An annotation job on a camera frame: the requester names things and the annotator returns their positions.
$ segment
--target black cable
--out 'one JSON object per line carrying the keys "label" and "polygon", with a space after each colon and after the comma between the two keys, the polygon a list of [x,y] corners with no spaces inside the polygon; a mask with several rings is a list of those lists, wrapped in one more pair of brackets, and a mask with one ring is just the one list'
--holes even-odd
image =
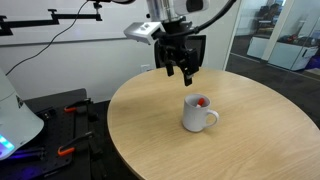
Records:
{"label": "black cable", "polygon": [[34,55],[34,56],[32,56],[32,57],[29,57],[29,58],[27,58],[27,59],[25,59],[25,60],[22,60],[22,61],[20,61],[18,64],[14,65],[14,66],[7,72],[6,76],[8,76],[8,75],[9,75],[17,66],[19,66],[20,64],[22,64],[22,63],[24,63],[24,62],[26,62],[26,61],[28,61],[28,60],[30,60],[30,59],[33,59],[33,58],[39,56],[43,51],[45,51],[46,49],[48,49],[48,48],[51,46],[51,44],[53,43],[53,41],[54,41],[58,36],[60,36],[62,33],[66,32],[66,31],[68,31],[68,30],[76,23],[76,21],[77,21],[77,19],[78,19],[78,16],[79,16],[79,14],[80,14],[81,9],[82,9],[83,6],[86,5],[87,3],[88,3],[88,1],[86,1],[85,3],[82,4],[82,6],[80,7],[80,9],[79,9],[79,11],[78,11],[78,13],[77,13],[77,16],[76,16],[76,18],[74,19],[73,23],[72,23],[67,29],[61,31],[59,34],[57,34],[56,36],[54,36],[54,37],[52,38],[51,42],[50,42],[45,48],[43,48],[38,54],[36,54],[36,55]]}
{"label": "black cable", "polygon": [[188,36],[191,34],[198,34],[200,31],[206,29],[207,27],[211,26],[213,23],[215,23],[217,20],[219,20],[221,17],[223,17],[233,6],[233,4],[237,0],[229,0],[226,5],[216,14],[212,19],[207,21],[206,23],[195,27],[194,29],[181,32],[181,33],[175,33],[175,34],[166,34],[166,33],[159,33],[158,35],[156,34],[155,37],[157,38],[164,38],[164,39],[170,39],[170,38],[176,38],[176,37],[182,37],[182,36]]}

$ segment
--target blue light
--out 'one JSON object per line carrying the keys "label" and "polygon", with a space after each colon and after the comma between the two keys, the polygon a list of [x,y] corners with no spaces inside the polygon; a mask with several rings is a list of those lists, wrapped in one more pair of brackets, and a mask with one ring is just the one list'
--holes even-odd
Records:
{"label": "blue light", "polygon": [[12,150],[14,149],[14,145],[11,144],[8,140],[6,140],[6,138],[4,138],[3,136],[0,135],[0,143],[6,147],[8,150]]}

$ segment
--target round table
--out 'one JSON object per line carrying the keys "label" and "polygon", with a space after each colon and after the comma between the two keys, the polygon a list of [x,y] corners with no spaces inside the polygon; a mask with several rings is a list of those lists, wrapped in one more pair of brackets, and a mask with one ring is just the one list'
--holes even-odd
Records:
{"label": "round table", "polygon": [[[291,101],[248,78],[204,68],[185,87],[174,70],[171,77],[161,68],[130,79],[109,105],[112,141],[137,177],[320,179],[320,131]],[[184,129],[183,102],[192,93],[211,99],[217,125]]]}

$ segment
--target white mug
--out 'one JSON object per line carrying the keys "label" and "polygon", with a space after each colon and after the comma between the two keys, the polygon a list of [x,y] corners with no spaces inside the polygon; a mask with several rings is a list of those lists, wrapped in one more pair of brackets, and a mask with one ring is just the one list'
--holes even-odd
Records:
{"label": "white mug", "polygon": [[[204,103],[201,107],[197,107],[198,101],[203,98]],[[190,94],[184,99],[183,109],[183,126],[192,132],[199,132],[204,128],[215,125],[219,121],[219,114],[216,111],[210,110],[210,99],[201,94]],[[215,116],[215,121],[207,123],[208,115]]]}

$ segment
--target mug handle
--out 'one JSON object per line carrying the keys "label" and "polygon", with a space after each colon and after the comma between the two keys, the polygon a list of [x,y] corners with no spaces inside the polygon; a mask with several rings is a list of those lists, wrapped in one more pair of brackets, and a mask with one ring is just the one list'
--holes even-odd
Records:
{"label": "mug handle", "polygon": [[215,124],[219,121],[219,114],[218,114],[216,111],[213,111],[213,110],[208,109],[208,110],[207,110],[207,116],[208,116],[209,114],[214,115],[214,116],[216,117],[216,120],[215,120],[213,123],[211,123],[211,124],[206,124],[206,125],[204,126],[204,128],[213,126],[213,125],[215,125]]}

